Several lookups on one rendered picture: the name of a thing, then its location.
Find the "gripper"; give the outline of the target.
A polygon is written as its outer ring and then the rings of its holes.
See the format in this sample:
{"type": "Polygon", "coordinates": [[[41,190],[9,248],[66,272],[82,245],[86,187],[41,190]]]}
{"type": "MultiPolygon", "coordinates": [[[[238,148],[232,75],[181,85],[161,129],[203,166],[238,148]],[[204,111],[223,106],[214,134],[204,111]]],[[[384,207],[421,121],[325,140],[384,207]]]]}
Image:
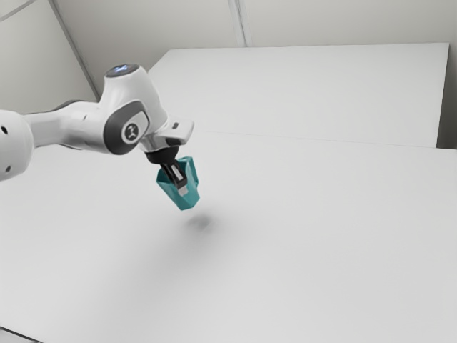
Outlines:
{"type": "Polygon", "coordinates": [[[175,186],[178,195],[184,196],[188,193],[187,177],[183,169],[176,160],[179,146],[168,146],[166,148],[145,152],[147,160],[151,164],[161,165],[165,175],[175,186]]]}

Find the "teal faceted mug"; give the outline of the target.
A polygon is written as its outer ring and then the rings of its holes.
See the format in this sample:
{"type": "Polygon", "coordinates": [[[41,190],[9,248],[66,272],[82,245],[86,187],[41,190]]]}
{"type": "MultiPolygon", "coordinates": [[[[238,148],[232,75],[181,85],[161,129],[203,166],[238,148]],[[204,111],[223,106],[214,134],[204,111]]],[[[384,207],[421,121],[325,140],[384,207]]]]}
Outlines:
{"type": "Polygon", "coordinates": [[[179,168],[172,166],[171,170],[180,171],[186,177],[184,187],[178,189],[169,179],[165,169],[161,167],[156,177],[156,183],[165,192],[168,198],[181,210],[193,208],[200,199],[198,193],[199,178],[196,173],[194,160],[191,156],[185,156],[177,159],[179,168]]]}

